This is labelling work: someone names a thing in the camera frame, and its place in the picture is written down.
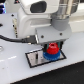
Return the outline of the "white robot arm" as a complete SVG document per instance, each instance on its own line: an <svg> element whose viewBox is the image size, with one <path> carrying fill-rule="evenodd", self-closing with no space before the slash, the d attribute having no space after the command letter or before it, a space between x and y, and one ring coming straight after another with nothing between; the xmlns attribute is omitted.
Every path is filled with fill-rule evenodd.
<svg viewBox="0 0 84 84"><path fill-rule="evenodd" d="M81 32L84 3L80 0L20 0L17 13L17 36L31 44L47 45L68 39Z"/></svg>

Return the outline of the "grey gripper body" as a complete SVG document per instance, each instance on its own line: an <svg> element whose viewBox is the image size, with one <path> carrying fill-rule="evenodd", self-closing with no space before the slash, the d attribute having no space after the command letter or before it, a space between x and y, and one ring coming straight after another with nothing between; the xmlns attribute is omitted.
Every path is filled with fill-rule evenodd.
<svg viewBox="0 0 84 84"><path fill-rule="evenodd" d="M40 20L35 31L38 44L64 41L72 34L68 18Z"/></svg>

